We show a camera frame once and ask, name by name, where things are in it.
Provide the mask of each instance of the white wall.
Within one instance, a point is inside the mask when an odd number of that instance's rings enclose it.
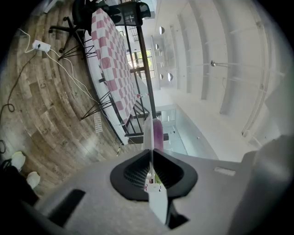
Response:
[[[197,126],[220,160],[240,162],[246,152],[255,149],[220,115],[212,113],[203,103],[195,101],[193,96],[175,89],[166,89],[165,92]]]
[[[176,110],[175,126],[185,146],[187,155],[218,159],[209,142],[193,121],[179,107]]]
[[[172,71],[174,80],[170,83],[160,81],[160,85],[178,89],[171,92],[171,97],[177,93],[181,100],[189,93],[192,95],[190,100],[199,101],[195,109],[202,110],[202,116],[212,114],[207,122],[216,121],[215,124],[212,122],[215,131],[222,130],[226,136],[233,136],[227,138],[223,146],[228,146],[228,141],[234,141],[236,137],[240,152],[233,147],[231,153],[234,155],[240,156],[246,149],[258,148],[287,133],[286,129],[291,125],[285,117],[292,117],[292,113],[282,105],[290,104],[287,101],[291,95],[286,90],[286,83],[275,93],[278,95],[271,96],[271,93],[283,79],[292,75],[288,70],[294,64],[293,53],[267,13],[249,0],[159,2],[154,38],[164,39],[165,57],[169,60],[164,72]],[[165,27],[164,35],[158,34],[159,26]],[[210,60],[234,65],[193,67]],[[188,108],[183,110],[194,115]],[[197,127],[196,121],[201,123],[201,132],[204,126],[209,128],[202,118],[190,118]],[[207,139],[215,141],[215,145],[211,144],[213,149],[218,149],[216,152],[223,156],[226,151],[217,147],[217,139],[209,135],[209,130],[206,134]]]
[[[187,155],[187,151],[177,128],[175,126],[167,126],[165,123],[162,123],[162,126],[164,133],[169,134],[169,140],[164,141],[164,149]]]
[[[156,111],[175,109],[175,103],[166,90],[153,91]]]
[[[134,87],[135,87],[135,93],[138,94],[139,91],[138,91],[135,76],[134,76],[133,73],[131,74],[131,78],[132,78],[132,82],[133,82]],[[140,93],[143,94],[143,95],[148,94],[148,88],[147,88],[146,84],[142,81],[142,79],[139,76],[137,76],[137,82],[138,82],[138,86],[139,86],[139,89],[140,89]],[[149,96],[142,97],[142,102],[143,102],[144,108],[146,108],[148,111],[150,111],[151,110],[151,105],[150,105]]]

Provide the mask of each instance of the ceiling light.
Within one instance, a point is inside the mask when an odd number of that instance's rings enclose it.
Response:
[[[163,34],[164,32],[165,32],[164,27],[161,27],[161,26],[160,26],[160,27],[159,27],[159,33],[160,33],[160,34]]]
[[[167,79],[168,79],[169,81],[171,81],[173,78],[174,78],[174,76],[173,76],[171,73],[168,73],[168,75],[167,75]]]
[[[215,66],[216,66],[216,63],[215,63],[214,61],[211,61],[211,62],[210,62],[210,65],[211,65],[212,67],[215,67]]]

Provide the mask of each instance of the pink and white checkered tablecloth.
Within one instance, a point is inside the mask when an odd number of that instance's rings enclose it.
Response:
[[[136,94],[128,68],[123,37],[102,9],[98,9],[92,15],[91,35],[108,89],[123,122],[127,123],[136,102]]]

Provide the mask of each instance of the black metal frame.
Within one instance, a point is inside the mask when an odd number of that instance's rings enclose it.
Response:
[[[94,106],[97,105],[97,104],[94,104],[81,119],[83,120],[83,119],[91,116],[95,112],[99,112],[101,110],[104,110],[105,108],[108,108],[108,107],[113,106],[114,105],[113,100],[109,100],[109,101],[103,102],[105,100],[105,98],[108,97],[109,95],[110,95],[110,92],[107,92],[104,96],[102,96],[101,99],[100,99],[100,101],[99,101],[99,104],[98,104],[99,105],[99,108],[95,109],[94,111],[91,111],[92,108],[94,108]]]
[[[83,42],[83,44],[85,44],[86,42],[88,42],[88,41],[90,41],[90,40],[92,40],[92,38],[89,39],[89,40],[86,40],[85,42]],[[70,49],[70,50],[64,52],[64,53],[61,55],[61,57],[58,58],[58,60],[61,60],[61,59],[63,59],[63,58],[67,58],[67,57],[72,57],[72,56],[80,56],[80,55],[83,56],[82,59],[86,59],[86,58],[90,58],[90,57],[97,56],[97,55],[96,55],[96,51],[91,52],[91,50],[92,50],[93,48],[94,48],[94,45],[93,45],[93,46],[86,46],[86,47],[84,47],[84,46],[81,47],[81,45],[77,45],[77,46],[73,47],[72,49]],[[73,53],[75,53],[75,52],[80,52],[80,51],[81,51],[80,54],[71,55],[71,54],[73,54]]]
[[[123,19],[124,19],[124,22],[125,22],[124,11],[122,11],[122,15],[123,15]],[[132,51],[131,51],[131,48],[130,48],[130,40],[129,40],[127,26],[125,25],[124,28],[125,28],[125,34],[126,34],[126,38],[127,38],[127,43],[128,43],[128,49],[129,49],[129,53],[130,53],[130,58],[131,58],[131,62],[132,62],[132,67],[134,67],[134,60],[133,60]],[[148,88],[148,92],[149,92],[149,99],[150,99],[150,105],[151,105],[152,118],[156,118],[157,115],[161,115],[161,112],[157,112],[156,113],[156,111],[155,111],[155,104],[154,104],[154,97],[153,97],[153,89],[152,89],[152,83],[151,83],[151,78],[150,78],[149,65],[148,65],[148,59],[147,59],[147,53],[146,53],[146,47],[145,47],[145,42],[144,42],[144,38],[143,38],[142,28],[141,28],[141,26],[139,26],[139,27],[136,27],[136,29],[137,29],[138,40],[139,40],[139,43],[140,43],[140,48],[141,48],[141,53],[142,53],[143,67],[139,67],[139,68],[136,68],[136,69],[131,69],[130,72],[134,74],[135,81],[136,81],[136,86],[137,86],[137,89],[138,89],[138,93],[140,94],[141,92],[140,92],[140,88],[139,88],[139,84],[138,84],[136,72],[139,72],[140,73],[140,71],[145,71],[145,76],[146,76],[146,81],[147,81],[147,88]],[[94,46],[89,46],[89,47],[91,47],[89,51],[87,51],[87,52],[83,51],[82,52],[82,55],[85,58],[92,57],[92,56],[89,56],[89,55],[96,53],[96,52],[90,52]],[[72,53],[77,52],[80,49],[85,50],[85,48],[88,48],[88,47],[81,48],[78,45],[78,46],[72,48],[71,50],[65,52],[59,59],[70,57],[70,56],[78,56],[79,54],[72,55]],[[102,79],[100,79],[99,82],[104,82],[104,81],[105,81],[104,76],[102,76]],[[106,97],[109,97],[110,101],[103,102],[106,99]],[[99,111],[104,112],[104,109],[105,108],[110,107],[110,106],[113,106],[113,108],[115,109],[115,112],[118,114],[119,122],[121,124],[123,124],[123,120],[122,120],[121,116],[119,115],[119,112],[117,110],[117,107],[115,105],[115,102],[112,99],[112,96],[111,96],[110,92],[107,92],[100,99],[99,103],[98,104],[95,104],[95,105],[93,105],[89,109],[89,111],[82,117],[82,119],[85,119],[85,118],[87,118],[87,117],[91,116],[92,114],[94,114],[96,112],[99,112]],[[124,129],[124,131],[126,133],[125,136],[126,137],[130,137],[131,142],[129,142],[129,143],[131,143],[131,144],[133,144],[132,137],[134,138],[134,140],[136,140],[135,141],[136,143],[137,143],[138,139],[140,139],[142,141],[142,138],[139,138],[139,136],[142,136],[143,135],[143,130],[142,130],[142,127],[140,125],[139,118],[143,117],[144,120],[146,120],[147,115],[150,113],[144,107],[143,101],[142,101],[142,98],[141,97],[140,97],[140,102],[136,101],[136,104],[133,107],[133,111],[135,113],[135,118],[137,119],[137,123],[139,125],[140,132],[139,133],[136,133],[136,131],[135,131],[135,128],[134,128],[133,123],[132,123],[132,118],[133,117],[129,117],[129,120],[128,120],[128,122],[127,122],[126,125],[122,125],[122,128]],[[131,133],[131,134],[129,133],[129,131],[127,129],[127,127],[128,127],[129,124],[131,125],[134,133]]]
[[[149,70],[149,72],[152,72],[153,71],[153,73],[155,75],[155,71],[154,71],[154,60],[153,60],[152,52],[151,52],[151,49],[148,49],[148,50],[150,51],[151,56],[147,56],[147,60],[148,59],[151,59],[152,60],[152,64],[153,64],[153,70]],[[133,52],[133,54],[135,56],[136,68],[133,68],[132,70],[136,70],[136,72],[138,72],[139,77],[142,79],[141,72],[142,71],[145,72],[145,68],[144,67],[139,67],[139,60],[143,60],[141,57],[138,58],[138,55],[137,54],[139,52],[141,52],[141,51],[140,50],[139,51],[136,50],[135,52]]]

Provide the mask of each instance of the white object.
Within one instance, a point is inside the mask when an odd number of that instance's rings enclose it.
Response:
[[[16,152],[11,156],[11,165],[16,167],[18,171],[21,171],[26,157],[23,155],[22,152]]]
[[[56,51],[54,51],[54,50],[52,50],[52,49],[50,49],[50,50],[53,51],[58,57],[60,57],[60,55],[58,55]],[[90,94],[90,92],[88,91],[87,87],[86,87],[83,83],[81,83],[79,80],[77,80],[77,79],[74,77],[74,67],[73,67],[72,62],[71,62],[69,59],[64,58],[65,60],[67,60],[67,61],[70,62],[71,66],[72,66],[72,74],[73,74],[73,76],[70,76],[70,74],[69,74],[68,71],[65,69],[65,67],[63,67],[58,61],[54,60],[50,55],[48,55],[47,52],[46,52],[46,55],[47,55],[51,60],[53,60],[54,62],[56,62],[57,64],[59,64],[59,65],[64,69],[64,71],[68,74],[68,76],[73,80],[74,84],[76,84],[76,86],[77,86],[82,92],[84,92],[84,93],[85,93],[85,94],[86,94],[91,100],[93,100],[93,101],[95,101],[97,104],[99,104],[96,100],[93,99],[93,97],[91,96],[91,94]],[[88,93],[86,93],[86,92],[85,92],[80,86],[78,86],[77,83],[75,82],[75,80],[76,80],[77,82],[79,82],[81,85],[83,85],[83,86],[85,87],[85,89],[87,90]]]
[[[102,132],[102,123],[101,123],[100,112],[94,113],[94,123],[95,123],[96,133]]]
[[[168,73],[168,75],[167,75],[167,79],[168,79],[169,81],[171,81],[173,78],[174,78],[174,76],[173,76],[171,73]]]
[[[159,33],[160,33],[160,34],[163,34],[164,32],[165,32],[164,27],[161,27],[161,26],[160,26],[160,27],[159,27]]]
[[[33,189],[39,184],[40,179],[41,179],[41,177],[39,176],[39,174],[36,171],[33,171],[30,174],[28,174],[27,183]]]
[[[33,48],[48,52],[50,50],[51,46],[45,42],[35,40],[33,43]]]
[[[147,192],[149,196],[149,207],[157,218],[164,224],[166,222],[168,210],[166,189],[163,185],[161,185],[160,188],[159,184],[148,184]]]
[[[137,94],[137,98],[143,98],[149,96],[149,93]]]
[[[29,43],[30,43],[30,41],[31,41],[31,36],[30,36],[29,34],[27,34],[26,32],[24,32],[22,29],[19,28],[19,30],[22,31],[24,34],[26,34],[26,35],[28,36],[28,45],[27,45],[27,48],[26,48],[26,50],[24,51],[24,53],[29,53],[29,52],[31,52],[32,50],[34,50],[34,49],[28,50],[28,46],[29,46]]]
[[[230,169],[225,169],[222,167],[216,167],[215,171],[218,173],[221,173],[221,174],[229,175],[229,176],[234,176],[236,174],[236,171],[230,170]]]

